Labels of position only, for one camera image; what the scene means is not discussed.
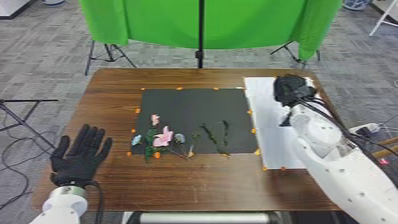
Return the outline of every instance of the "white panel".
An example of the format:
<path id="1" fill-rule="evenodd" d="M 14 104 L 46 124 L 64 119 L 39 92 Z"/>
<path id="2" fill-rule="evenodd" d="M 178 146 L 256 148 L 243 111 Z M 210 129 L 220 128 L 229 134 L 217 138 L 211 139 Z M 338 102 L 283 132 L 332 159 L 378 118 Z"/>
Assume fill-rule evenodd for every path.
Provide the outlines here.
<path id="1" fill-rule="evenodd" d="M 0 16 L 11 16 L 30 0 L 0 0 Z"/>
<path id="2" fill-rule="evenodd" d="M 293 141 L 297 133 L 291 127 L 279 127 L 290 108 L 274 100 L 274 77 L 245 78 L 245 94 L 252 110 L 258 144 L 263 151 L 267 169 L 304 169 L 295 156 Z"/>

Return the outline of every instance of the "metal stand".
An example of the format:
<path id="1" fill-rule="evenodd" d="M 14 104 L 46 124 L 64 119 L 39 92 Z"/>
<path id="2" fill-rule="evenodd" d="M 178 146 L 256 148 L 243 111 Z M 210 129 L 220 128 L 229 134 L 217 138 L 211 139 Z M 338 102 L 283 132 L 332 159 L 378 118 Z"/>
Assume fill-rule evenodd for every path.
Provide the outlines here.
<path id="1" fill-rule="evenodd" d="M 295 54 L 293 54 L 293 52 L 291 52 L 291 50 L 290 50 L 290 47 L 288 47 L 288 45 L 293 43 L 293 41 L 290 41 L 272 52 L 270 52 L 270 55 L 274 55 L 283 49 L 290 52 L 290 56 L 291 56 L 291 58 L 293 58 L 293 60 L 295 60 L 295 62 L 297 63 L 300 63 L 302 64 L 302 69 L 306 68 L 306 66 L 307 66 L 307 62 L 306 61 L 302 61 L 300 60 L 300 58 L 297 58 L 297 56 L 295 56 Z M 318 58 L 318 61 L 320 61 L 320 50 L 316 50 L 316 58 Z"/>
<path id="2" fill-rule="evenodd" d="M 377 29 L 378 29 L 378 27 L 380 27 L 380 25 L 382 25 L 384 23 L 389 24 L 391 26 L 398 27 L 398 24 L 396 24 L 396 23 L 391 23 L 391 22 L 386 21 L 386 17 L 389 16 L 389 12 L 391 12 L 391 10 L 393 10 L 396 4 L 398 4 L 398 0 L 394 0 L 393 3 L 391 3 L 391 5 L 389 5 L 389 8 L 387 8 L 387 10 L 386 10 L 386 12 L 384 12 L 384 14 L 382 14 L 382 18 L 380 18 L 378 21 L 377 21 L 375 28 L 373 28 L 373 30 L 371 30 L 371 32 L 370 32 L 370 36 L 373 36 L 373 34 L 375 34 L 375 32 L 377 32 Z"/>
<path id="3" fill-rule="evenodd" d="M 204 59 L 204 0 L 199 0 L 199 49 L 195 51 L 197 58 L 197 68 L 203 68 L 203 59 Z"/>
<path id="4" fill-rule="evenodd" d="M 103 47 L 105 47 L 105 53 L 101 55 L 98 55 L 96 57 L 92 57 L 92 53 L 94 53 L 94 47 L 96 47 L 96 41 L 92 40 L 91 42 L 91 51 L 89 51 L 89 60 L 87 60 L 87 66 L 85 66 L 85 76 L 89 75 L 89 70 L 91 70 L 91 61 L 92 60 L 101 60 L 101 61 L 107 61 L 107 62 L 115 62 L 119 58 L 126 58 L 128 60 L 128 63 L 131 64 L 131 66 L 137 68 L 135 64 L 133 64 L 133 61 L 130 60 L 119 46 L 115 44 L 103 44 Z M 119 51 L 121 53 L 121 56 L 117 58 L 114 58 L 114 50 Z"/>
<path id="5" fill-rule="evenodd" d="M 14 118 L 16 120 L 16 124 L 5 126 L 2 129 L 0 129 L 0 132 L 9 130 L 11 128 L 18 127 L 18 126 L 25 126 L 25 128 L 30 130 L 30 132 L 34 133 L 36 137 L 44 141 L 44 143 L 48 144 L 48 146 L 55 149 L 55 146 L 52 144 L 52 142 L 46 140 L 46 138 L 43 137 L 41 133 L 34 130 L 32 126 L 27 124 L 27 120 L 30 118 L 30 115 L 34 113 L 34 110 L 39 106 L 39 103 L 41 102 L 53 102 L 53 101 L 59 101 L 59 100 L 0 100 L 0 110 L 4 110 L 4 112 L 7 113 L 7 115 Z M 9 107 L 5 106 L 5 103 L 28 103 L 28 102 L 34 102 L 34 107 L 30 108 L 28 110 L 28 113 L 25 115 L 23 118 L 18 117 L 16 113 L 11 111 Z"/>

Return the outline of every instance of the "backdrop stand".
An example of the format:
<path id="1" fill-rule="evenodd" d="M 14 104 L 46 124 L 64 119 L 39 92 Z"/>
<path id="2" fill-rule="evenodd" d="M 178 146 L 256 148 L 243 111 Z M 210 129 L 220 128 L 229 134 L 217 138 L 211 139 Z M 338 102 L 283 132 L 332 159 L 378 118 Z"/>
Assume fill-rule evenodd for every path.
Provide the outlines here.
<path id="1" fill-rule="evenodd" d="M 270 52 L 270 55 L 274 55 L 283 49 L 288 51 L 288 53 L 290 53 L 290 56 L 291 56 L 291 58 L 293 58 L 293 60 L 295 60 L 295 62 L 297 63 L 300 63 L 302 64 L 302 67 L 306 68 L 306 61 L 302 61 L 302 59 L 300 58 L 297 58 L 297 56 L 295 56 L 295 54 L 293 54 L 293 52 L 291 52 L 291 50 L 290 50 L 290 47 L 288 47 L 288 45 L 293 43 L 293 41 L 290 41 L 272 52 Z M 320 50 L 316 50 L 316 58 L 318 58 L 318 61 L 320 61 Z"/>
<path id="2" fill-rule="evenodd" d="M 197 58 L 197 68 L 203 68 L 203 59 L 204 59 L 204 0 L 199 0 L 199 48 L 195 51 L 195 58 Z"/>
<path id="3" fill-rule="evenodd" d="M 14 120 L 18 122 L 16 124 L 5 126 L 0 129 L 0 132 L 7 131 L 11 128 L 14 128 L 18 126 L 23 126 L 30 130 L 30 132 L 34 133 L 36 137 L 44 141 L 48 146 L 55 149 L 55 146 L 53 146 L 52 142 L 46 140 L 46 138 L 43 137 L 41 133 L 36 131 L 32 126 L 27 124 L 27 120 L 28 120 L 30 115 L 34 113 L 34 110 L 36 110 L 36 108 L 39 106 L 39 103 L 41 102 L 53 102 L 53 101 L 59 101 L 59 100 L 2 100 L 0 99 L 0 110 L 4 110 L 5 114 L 14 118 Z M 9 107 L 5 106 L 5 103 L 36 103 L 23 118 L 20 118 L 20 116 L 16 115 L 16 113 L 12 112 Z"/>
<path id="4" fill-rule="evenodd" d="M 89 75 L 89 70 L 91 70 L 91 61 L 92 60 L 101 60 L 101 61 L 107 61 L 107 62 L 115 62 L 119 58 L 126 58 L 128 60 L 128 63 L 131 64 L 131 66 L 137 68 L 135 64 L 133 64 L 133 61 L 130 60 L 119 46 L 115 44 L 103 44 L 103 47 L 105 47 L 105 53 L 101 55 L 98 55 L 96 57 L 92 57 L 92 53 L 94 53 L 94 48 L 96 48 L 96 41 L 92 40 L 91 41 L 91 51 L 89 51 L 89 60 L 87 60 L 87 66 L 85 66 L 85 76 Z M 114 57 L 114 50 L 119 51 L 121 53 L 121 56 L 115 58 Z"/>

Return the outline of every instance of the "wooden table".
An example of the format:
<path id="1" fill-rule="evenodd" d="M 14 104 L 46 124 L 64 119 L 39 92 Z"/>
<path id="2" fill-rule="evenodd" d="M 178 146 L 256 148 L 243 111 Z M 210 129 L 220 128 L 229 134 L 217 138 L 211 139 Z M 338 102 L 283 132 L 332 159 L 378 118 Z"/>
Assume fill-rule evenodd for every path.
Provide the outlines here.
<path id="1" fill-rule="evenodd" d="M 108 159 L 96 180 L 105 189 L 107 211 L 314 211 L 338 210 L 306 170 L 263 171 L 261 157 L 235 154 L 195 155 L 183 161 L 163 155 L 144 163 L 142 155 L 126 156 L 140 107 L 142 88 L 235 88 L 243 77 L 284 74 L 309 76 L 329 102 L 314 76 L 290 69 L 101 69 L 68 125 L 75 138 L 87 123 L 105 128 L 114 137 Z M 50 167 L 34 191 L 39 209 L 55 186 Z M 89 190 L 91 209 L 98 194 Z"/>

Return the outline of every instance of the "tripod stand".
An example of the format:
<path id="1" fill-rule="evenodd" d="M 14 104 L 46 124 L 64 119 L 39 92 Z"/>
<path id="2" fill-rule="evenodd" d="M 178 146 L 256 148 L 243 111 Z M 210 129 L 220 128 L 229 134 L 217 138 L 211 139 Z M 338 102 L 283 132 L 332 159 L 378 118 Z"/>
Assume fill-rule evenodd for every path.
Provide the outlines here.
<path id="1" fill-rule="evenodd" d="M 52 142 L 46 140 L 46 138 L 43 137 L 41 133 L 34 130 L 32 126 L 27 124 L 27 120 L 30 118 L 30 115 L 34 113 L 34 110 L 39 106 L 39 103 L 41 102 L 53 102 L 53 101 L 59 101 L 59 100 L 0 100 L 0 110 L 4 110 L 5 114 L 14 118 L 16 120 L 16 124 L 5 126 L 2 129 L 0 129 L 0 132 L 9 130 L 11 128 L 18 127 L 18 126 L 23 126 L 30 132 L 34 133 L 36 137 L 44 141 L 44 143 L 48 144 L 48 146 L 55 149 L 55 146 L 52 144 Z M 5 103 L 36 103 L 30 110 L 28 110 L 28 113 L 25 115 L 23 118 L 20 118 L 20 116 L 16 115 L 16 113 L 12 112 L 12 110 L 9 109 L 9 107 L 5 106 Z"/>
<path id="2" fill-rule="evenodd" d="M 306 68 L 306 65 L 307 65 L 307 62 L 302 61 L 300 58 L 297 58 L 295 54 L 291 53 L 291 50 L 290 50 L 290 47 L 288 45 L 293 43 L 293 41 L 290 41 L 272 52 L 270 52 L 270 55 L 274 55 L 283 49 L 286 49 L 286 51 L 290 52 L 290 56 L 295 60 L 297 63 L 302 64 L 302 69 Z M 316 57 L 318 57 L 318 61 L 320 61 L 320 50 L 316 50 Z"/>
<path id="3" fill-rule="evenodd" d="M 117 59 L 124 57 L 126 60 L 128 60 L 128 63 L 130 63 L 131 66 L 137 68 L 137 66 L 135 66 L 135 64 L 133 64 L 133 61 L 130 60 L 130 58 L 128 58 L 128 56 L 126 56 L 126 54 L 124 54 L 124 52 L 123 52 L 119 46 L 117 46 L 115 44 L 103 44 L 103 47 L 105 47 L 105 54 L 107 54 L 107 56 L 108 56 L 107 59 L 101 59 L 101 58 L 100 58 L 105 54 L 101 54 L 98 57 L 92 57 L 94 48 L 96 48 L 96 41 L 92 40 L 92 42 L 91 42 L 89 60 L 87 60 L 85 73 L 84 73 L 85 76 L 89 75 L 91 61 L 92 61 L 92 60 L 101 60 L 101 61 L 107 61 L 107 62 L 115 62 Z M 114 50 L 117 50 L 119 53 L 121 53 L 121 56 L 119 56 L 117 58 L 114 57 Z"/>

